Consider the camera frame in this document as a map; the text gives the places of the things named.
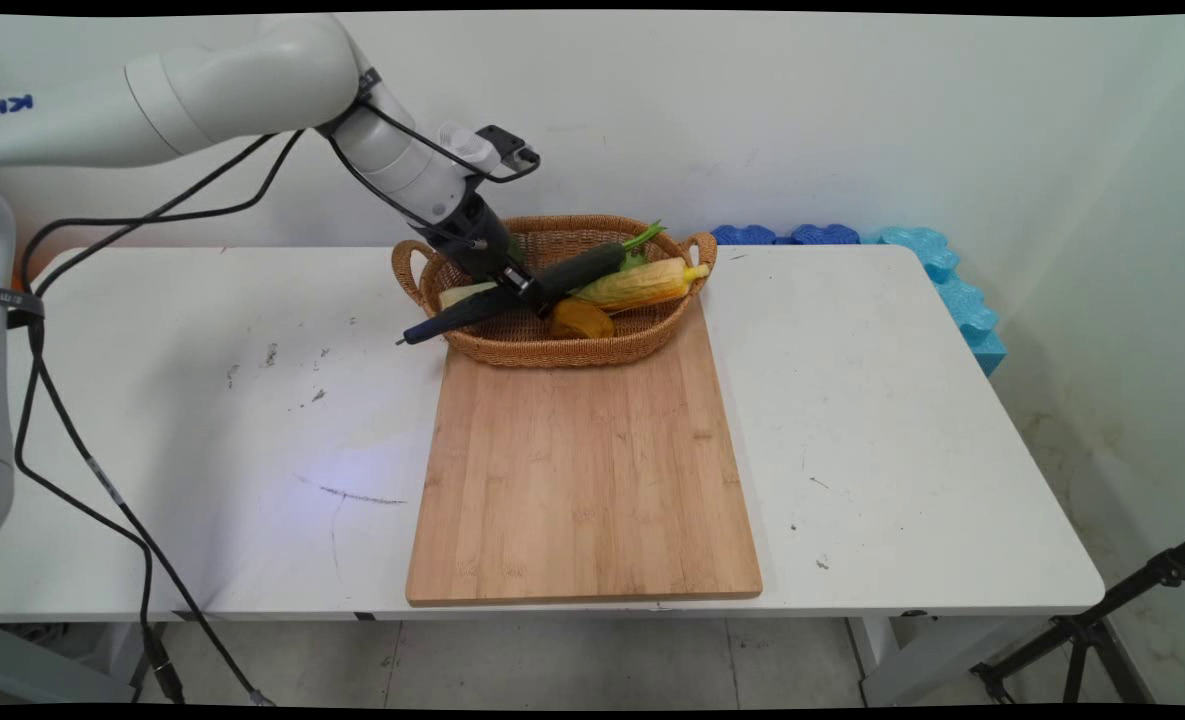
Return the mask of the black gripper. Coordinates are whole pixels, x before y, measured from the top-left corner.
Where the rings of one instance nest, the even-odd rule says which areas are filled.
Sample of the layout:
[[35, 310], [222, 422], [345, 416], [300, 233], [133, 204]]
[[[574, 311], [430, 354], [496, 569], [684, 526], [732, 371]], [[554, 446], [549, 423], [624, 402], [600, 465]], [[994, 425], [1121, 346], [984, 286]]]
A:
[[478, 193], [461, 201], [437, 224], [437, 250], [461, 272], [478, 282], [492, 281], [531, 306], [537, 319], [547, 319], [565, 298], [561, 287], [564, 263], [529, 274], [511, 251], [508, 229]]

